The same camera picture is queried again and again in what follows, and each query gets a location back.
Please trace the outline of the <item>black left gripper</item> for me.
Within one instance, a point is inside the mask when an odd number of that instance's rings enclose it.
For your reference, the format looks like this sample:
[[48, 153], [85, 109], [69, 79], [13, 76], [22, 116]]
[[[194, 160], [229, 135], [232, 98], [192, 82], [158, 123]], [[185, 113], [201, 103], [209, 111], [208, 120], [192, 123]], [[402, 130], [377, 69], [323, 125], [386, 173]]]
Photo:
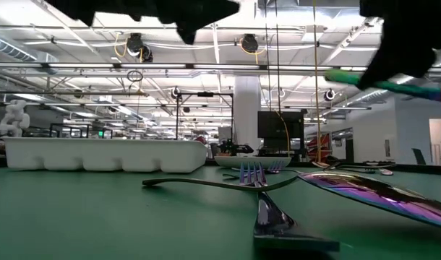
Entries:
[[163, 24], [175, 23], [176, 32], [186, 44], [193, 44], [197, 31], [206, 25], [239, 11], [231, 0], [176, 0], [172, 9], [158, 9], [156, 0], [46, 0], [66, 16], [80, 21], [93, 21], [96, 12], [157, 17]]

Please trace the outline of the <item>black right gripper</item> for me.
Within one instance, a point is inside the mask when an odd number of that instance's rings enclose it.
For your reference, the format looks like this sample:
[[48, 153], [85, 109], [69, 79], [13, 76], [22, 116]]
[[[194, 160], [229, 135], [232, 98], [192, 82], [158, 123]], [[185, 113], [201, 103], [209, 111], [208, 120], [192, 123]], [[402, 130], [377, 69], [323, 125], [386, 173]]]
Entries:
[[[397, 74], [423, 77], [436, 61], [433, 48], [441, 49], [441, 0], [359, 0], [359, 13], [384, 20], [380, 47], [357, 83], [360, 90]], [[431, 33], [425, 43], [401, 43], [419, 30]]]

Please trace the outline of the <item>iridescent rainbow knife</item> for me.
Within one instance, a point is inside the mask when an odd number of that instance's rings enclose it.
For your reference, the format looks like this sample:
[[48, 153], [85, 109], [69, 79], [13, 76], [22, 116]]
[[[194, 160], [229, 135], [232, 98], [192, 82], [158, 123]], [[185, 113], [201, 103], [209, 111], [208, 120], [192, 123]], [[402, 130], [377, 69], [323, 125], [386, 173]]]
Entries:
[[440, 88], [420, 87], [411, 84], [396, 84], [394, 82], [388, 81], [362, 85], [360, 83], [360, 76], [352, 74], [349, 71], [344, 71], [340, 69], [331, 69], [329, 71], [326, 71], [324, 78], [330, 82], [354, 85], [361, 90], [366, 88], [377, 88], [398, 94], [409, 95], [414, 98], [422, 98], [426, 100], [441, 102]]

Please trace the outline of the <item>iridescent rainbow spoon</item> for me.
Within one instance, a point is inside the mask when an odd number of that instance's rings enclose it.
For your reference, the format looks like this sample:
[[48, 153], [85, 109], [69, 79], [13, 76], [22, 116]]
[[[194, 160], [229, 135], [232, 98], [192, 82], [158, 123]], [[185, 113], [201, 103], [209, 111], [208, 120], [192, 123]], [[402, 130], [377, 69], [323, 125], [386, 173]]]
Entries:
[[327, 164], [324, 162], [312, 162], [313, 165], [317, 166], [318, 168], [327, 169], [327, 170], [334, 170], [336, 168], [348, 168], [348, 169], [364, 169], [364, 170], [374, 170], [374, 169], [387, 169], [394, 167], [395, 164], [387, 164], [387, 165], [354, 165], [349, 164], [345, 162], [334, 162], [331, 164]]
[[142, 181], [143, 186], [166, 182], [196, 183], [239, 191], [266, 192], [280, 189], [294, 181], [303, 181], [319, 189], [369, 205], [402, 217], [441, 228], [441, 202], [375, 178], [342, 172], [297, 172], [284, 181], [269, 184], [262, 170], [242, 170], [239, 183], [205, 181], [196, 178], [155, 178]]

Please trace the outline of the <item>distant office chair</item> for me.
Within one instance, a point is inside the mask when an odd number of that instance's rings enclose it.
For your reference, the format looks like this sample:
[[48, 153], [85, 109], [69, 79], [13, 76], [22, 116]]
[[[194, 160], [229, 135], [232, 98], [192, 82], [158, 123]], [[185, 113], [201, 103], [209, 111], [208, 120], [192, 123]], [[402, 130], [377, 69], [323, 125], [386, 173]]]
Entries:
[[413, 151], [417, 165], [426, 165], [427, 164], [426, 160], [424, 159], [423, 153], [420, 149], [413, 148], [412, 151]]

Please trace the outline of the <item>iridescent rainbow fork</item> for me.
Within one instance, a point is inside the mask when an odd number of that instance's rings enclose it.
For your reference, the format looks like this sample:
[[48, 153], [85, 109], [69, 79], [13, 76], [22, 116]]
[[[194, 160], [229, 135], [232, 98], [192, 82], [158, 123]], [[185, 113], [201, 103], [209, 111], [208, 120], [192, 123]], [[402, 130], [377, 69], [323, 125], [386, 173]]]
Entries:
[[[237, 171], [237, 172], [240, 171], [240, 168], [231, 168], [231, 169], [234, 170], [234, 171]], [[264, 174], [274, 174], [275, 171], [265, 169], [265, 170], [262, 171], [262, 173], [264, 173]], [[234, 174], [230, 174], [230, 173], [224, 173], [223, 177], [225, 177], [228, 180], [238, 180], [239, 179], [239, 174], [234, 175]]]
[[258, 188], [258, 212], [254, 224], [254, 243], [263, 249], [295, 251], [338, 252], [338, 241], [307, 232], [293, 218], [280, 209], [265, 192], [267, 180], [261, 163], [242, 163], [239, 182]]
[[271, 165], [266, 170], [266, 173], [279, 174], [282, 168], [283, 168], [283, 162], [281, 160], [276, 160], [271, 163]]
[[384, 175], [384, 176], [392, 176], [393, 175], [393, 171], [388, 170], [388, 169], [384, 169], [384, 168], [382, 168], [382, 169], [374, 169], [374, 170], [336, 168], [334, 170], [344, 170], [344, 171], [349, 171], [349, 172], [368, 173], [368, 174], [379, 173], [379, 174]]

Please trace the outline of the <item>red rack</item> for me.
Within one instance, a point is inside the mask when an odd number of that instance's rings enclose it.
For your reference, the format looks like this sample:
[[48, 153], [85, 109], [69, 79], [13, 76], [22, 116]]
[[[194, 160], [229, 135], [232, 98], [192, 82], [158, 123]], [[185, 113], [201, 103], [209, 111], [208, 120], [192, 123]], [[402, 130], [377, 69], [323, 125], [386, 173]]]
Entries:
[[317, 137], [314, 136], [307, 144], [307, 158], [308, 161], [317, 161], [317, 152], [320, 151], [320, 162], [326, 163], [328, 156], [331, 155], [331, 141], [330, 133], [320, 135], [320, 143], [317, 142]]

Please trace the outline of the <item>black monitor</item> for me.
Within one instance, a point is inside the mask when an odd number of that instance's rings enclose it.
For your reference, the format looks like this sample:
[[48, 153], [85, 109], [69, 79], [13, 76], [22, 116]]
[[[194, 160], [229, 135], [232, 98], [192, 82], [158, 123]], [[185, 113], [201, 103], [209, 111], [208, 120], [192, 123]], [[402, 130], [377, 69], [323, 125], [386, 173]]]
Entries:
[[263, 139], [266, 149], [287, 150], [292, 139], [304, 138], [304, 114], [302, 112], [257, 112], [257, 137]]

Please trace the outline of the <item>white round plate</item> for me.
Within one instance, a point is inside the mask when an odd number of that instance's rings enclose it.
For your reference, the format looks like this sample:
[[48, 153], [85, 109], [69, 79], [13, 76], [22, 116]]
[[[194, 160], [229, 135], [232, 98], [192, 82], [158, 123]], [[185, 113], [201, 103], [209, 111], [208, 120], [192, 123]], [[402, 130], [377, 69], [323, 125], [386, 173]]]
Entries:
[[288, 166], [291, 162], [291, 157], [232, 157], [232, 156], [215, 156], [215, 161], [219, 166], [225, 168], [240, 168], [241, 164], [247, 166], [256, 163], [262, 164], [264, 168], [269, 168], [274, 165], [279, 165], [282, 168]]

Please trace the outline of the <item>white plastic cutlery tray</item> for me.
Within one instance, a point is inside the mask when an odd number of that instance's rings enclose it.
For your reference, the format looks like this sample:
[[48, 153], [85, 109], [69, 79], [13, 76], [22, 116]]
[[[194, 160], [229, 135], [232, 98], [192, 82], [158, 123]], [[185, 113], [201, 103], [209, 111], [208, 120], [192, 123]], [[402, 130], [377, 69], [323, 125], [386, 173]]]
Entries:
[[191, 173], [203, 166], [207, 147], [198, 141], [4, 137], [14, 170], [79, 170]]

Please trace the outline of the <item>green table mat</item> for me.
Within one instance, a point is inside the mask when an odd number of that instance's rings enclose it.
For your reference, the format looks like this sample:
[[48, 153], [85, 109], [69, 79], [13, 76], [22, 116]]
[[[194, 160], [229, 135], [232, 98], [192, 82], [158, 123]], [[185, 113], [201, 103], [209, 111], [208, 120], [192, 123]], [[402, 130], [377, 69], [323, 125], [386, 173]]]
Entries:
[[261, 252], [254, 194], [143, 179], [0, 168], [0, 260], [441, 260], [440, 228], [302, 181], [270, 196], [339, 252]]

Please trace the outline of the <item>tall black frame rig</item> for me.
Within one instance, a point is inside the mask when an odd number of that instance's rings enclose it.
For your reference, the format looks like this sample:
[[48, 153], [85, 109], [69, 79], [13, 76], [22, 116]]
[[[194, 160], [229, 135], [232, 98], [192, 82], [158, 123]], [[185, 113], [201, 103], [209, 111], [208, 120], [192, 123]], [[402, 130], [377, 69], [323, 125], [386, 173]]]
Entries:
[[231, 109], [231, 138], [234, 137], [234, 94], [233, 93], [222, 93], [222, 92], [178, 92], [176, 93], [176, 139], [179, 138], [179, 111], [180, 108], [185, 104], [191, 96], [196, 95], [199, 98], [213, 98], [219, 97], [230, 109]]

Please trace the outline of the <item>low black frame rig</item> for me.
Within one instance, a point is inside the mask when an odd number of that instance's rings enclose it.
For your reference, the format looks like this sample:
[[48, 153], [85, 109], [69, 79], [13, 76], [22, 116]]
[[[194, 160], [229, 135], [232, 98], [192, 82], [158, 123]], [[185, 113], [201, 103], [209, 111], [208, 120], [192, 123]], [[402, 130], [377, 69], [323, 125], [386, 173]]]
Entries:
[[[99, 131], [103, 131], [103, 137], [98, 136]], [[48, 136], [50, 138], [112, 139], [114, 130], [87, 123], [52, 123]]]

